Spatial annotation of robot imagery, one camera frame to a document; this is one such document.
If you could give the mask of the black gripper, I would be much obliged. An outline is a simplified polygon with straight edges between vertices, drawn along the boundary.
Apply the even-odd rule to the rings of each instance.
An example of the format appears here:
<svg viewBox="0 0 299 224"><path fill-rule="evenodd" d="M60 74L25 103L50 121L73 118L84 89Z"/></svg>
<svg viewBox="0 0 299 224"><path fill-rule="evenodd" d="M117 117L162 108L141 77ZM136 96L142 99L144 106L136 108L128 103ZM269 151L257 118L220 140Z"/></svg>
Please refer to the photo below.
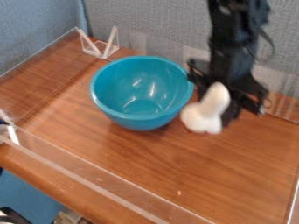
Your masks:
<svg viewBox="0 0 299 224"><path fill-rule="evenodd" d="M267 0L206 0L210 31L209 60L189 59L188 80L197 89L197 99L209 86L220 82L229 92L229 104L220 116L228 126L244 109L260 115L268 96L267 88L252 75L257 60L257 42L268 39L263 26L268 23Z"/></svg>

